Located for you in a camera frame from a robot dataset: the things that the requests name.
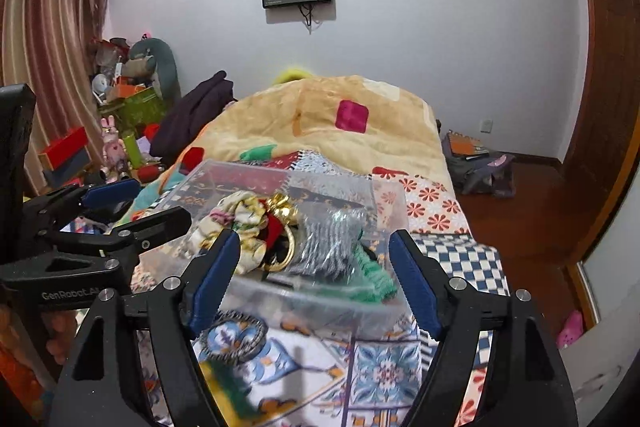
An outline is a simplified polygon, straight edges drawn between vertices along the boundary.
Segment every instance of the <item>fleece blanket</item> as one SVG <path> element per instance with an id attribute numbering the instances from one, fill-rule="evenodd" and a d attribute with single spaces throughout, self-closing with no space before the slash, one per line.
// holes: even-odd
<path id="1" fill-rule="evenodd" d="M 218 161 L 316 150 L 359 174 L 418 174 L 453 193 L 431 107 L 404 89 L 361 76 L 270 87 L 209 122 L 190 147 Z"/>

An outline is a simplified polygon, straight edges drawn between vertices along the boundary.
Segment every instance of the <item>wooden floor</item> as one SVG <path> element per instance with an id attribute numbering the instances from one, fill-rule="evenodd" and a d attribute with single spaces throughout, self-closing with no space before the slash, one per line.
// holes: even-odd
<path id="1" fill-rule="evenodd" d="M 458 195 L 480 243 L 500 251 L 512 292 L 526 288 L 555 336 L 568 314 L 579 309 L 562 267 L 585 223 L 593 219 L 589 195 L 547 165 L 514 164 L 516 195 Z"/>

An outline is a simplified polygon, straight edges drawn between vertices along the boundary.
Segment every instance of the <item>wooden door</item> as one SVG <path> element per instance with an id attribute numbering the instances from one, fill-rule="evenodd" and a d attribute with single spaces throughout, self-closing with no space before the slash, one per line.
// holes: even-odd
<path id="1" fill-rule="evenodd" d="M 587 190 L 591 216 L 570 261 L 604 233 L 635 172 L 640 144 L 640 0 L 589 0 L 587 75 L 562 168 Z"/>

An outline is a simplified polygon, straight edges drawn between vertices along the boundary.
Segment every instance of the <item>bed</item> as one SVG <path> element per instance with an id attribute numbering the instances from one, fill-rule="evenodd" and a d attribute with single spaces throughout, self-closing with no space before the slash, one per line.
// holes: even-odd
<path id="1" fill-rule="evenodd" d="M 470 235 L 431 107 L 399 87 L 360 76 L 274 86 L 239 101 L 206 125 L 177 164 L 191 147 L 202 147 L 205 158 L 218 161 L 401 184 L 410 232 L 420 250 L 440 261 L 452 277 L 463 277 L 480 290 L 508 293 L 497 251 L 478 245 Z M 182 179 L 177 168 L 166 172 L 145 188 L 125 219 L 145 215 Z M 141 260 L 132 282 L 136 291 L 156 283 L 145 273 L 144 256 Z M 242 335 L 242 325 L 226 324 L 216 338 L 221 349 L 232 349 Z M 481 335 L 456 425 L 475 416 L 490 342 L 490 333 Z M 142 346 L 152 408 L 156 419 L 167 423 L 147 337 Z M 228 403 L 221 409 L 231 426 L 399 426 L 436 347 L 410 316 L 377 339 L 283 324 L 270 330 L 263 352 L 237 370 L 258 418 L 243 418 Z M 221 390 L 214 390 L 214 396 L 219 405 L 225 401 Z"/>

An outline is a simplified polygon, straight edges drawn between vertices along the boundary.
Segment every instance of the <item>gray bag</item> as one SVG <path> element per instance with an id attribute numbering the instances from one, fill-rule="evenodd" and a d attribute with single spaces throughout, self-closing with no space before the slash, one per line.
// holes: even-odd
<path id="1" fill-rule="evenodd" d="M 513 154 L 489 151 L 488 155 L 467 160 L 451 152 L 448 134 L 442 140 L 442 151 L 453 186 L 461 194 L 488 193 L 497 198 L 514 197 Z"/>

